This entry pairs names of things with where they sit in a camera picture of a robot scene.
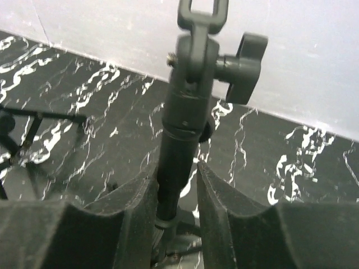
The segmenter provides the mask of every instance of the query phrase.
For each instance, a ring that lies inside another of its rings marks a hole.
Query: round black knob
[[[227,103],[246,105],[258,82],[261,61],[268,44],[266,36],[244,33],[236,56],[219,57],[216,79],[230,83]]]
[[[0,136],[7,136],[14,129],[14,117],[10,113],[0,110]]]

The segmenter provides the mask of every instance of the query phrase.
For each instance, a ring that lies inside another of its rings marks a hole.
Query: white wall
[[[194,0],[194,6],[209,2]],[[180,33],[177,5],[0,0],[0,28],[167,80],[165,58]],[[358,12],[355,0],[230,0],[217,40],[222,53],[235,53],[244,31],[269,37],[251,106],[359,140]],[[226,89],[218,83],[214,94]]]

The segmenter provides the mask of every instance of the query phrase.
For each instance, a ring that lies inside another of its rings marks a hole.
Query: marble floor
[[[10,198],[34,199],[22,167],[29,160],[39,168],[31,176],[42,199],[79,205],[156,162],[166,89],[163,81],[0,32],[0,103],[84,113],[92,123],[79,135],[70,122],[45,120],[20,163],[0,172]],[[194,163],[204,159],[244,194],[263,205],[359,201],[357,142],[215,98],[212,115],[217,130]],[[29,124],[17,118],[11,136],[23,141]],[[0,148],[0,163],[7,156]],[[199,217],[195,167],[180,205]],[[197,256],[191,262],[183,268],[203,268]]]

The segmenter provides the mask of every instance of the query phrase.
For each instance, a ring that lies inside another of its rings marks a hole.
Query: tripod
[[[219,44],[209,38],[227,20],[228,0],[215,0],[212,16],[191,12],[191,0],[180,0],[178,25],[190,35],[177,40],[176,54],[168,56],[173,67],[162,117],[163,133],[155,173],[159,184],[153,236],[152,262],[162,261],[176,231],[185,226],[178,214],[178,200],[186,186],[199,143],[214,131],[210,99],[214,79],[229,83],[226,102],[246,105],[257,84],[268,39],[245,33],[237,54],[219,55]],[[199,229],[192,231],[200,236]]]
[[[34,118],[30,129],[26,134],[25,140],[20,145],[18,145],[9,135],[15,129],[15,115]],[[0,172],[11,167],[14,163],[16,163],[19,158],[24,156],[26,150],[28,150],[29,147],[33,144],[35,135],[39,130],[43,119],[68,119],[74,123],[82,125],[87,120],[87,117],[85,115],[79,114],[67,115],[59,113],[39,112],[34,110],[5,108],[2,104],[0,104],[0,145],[5,147],[10,153],[10,158],[0,164]],[[33,180],[31,180],[31,185],[35,196],[39,198],[38,190]],[[0,199],[8,199],[6,191],[1,182]]]

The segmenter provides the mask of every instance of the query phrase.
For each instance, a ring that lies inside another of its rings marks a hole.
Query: black marble surface
[[[33,176],[44,200],[85,205],[104,194],[107,183],[130,180],[158,158],[166,90],[165,82],[151,77],[0,32],[0,103],[84,113],[93,123],[79,136],[70,122],[44,121],[19,165],[0,173],[10,198],[34,198],[21,167],[29,159],[43,171]],[[217,130],[194,163],[206,160],[264,205],[359,201],[357,142],[215,98],[212,106]],[[16,141],[24,139],[29,123],[17,119],[11,134]],[[0,162],[7,156],[0,148]],[[195,168],[181,196],[181,207],[198,217]],[[180,265],[203,268],[199,257]]]

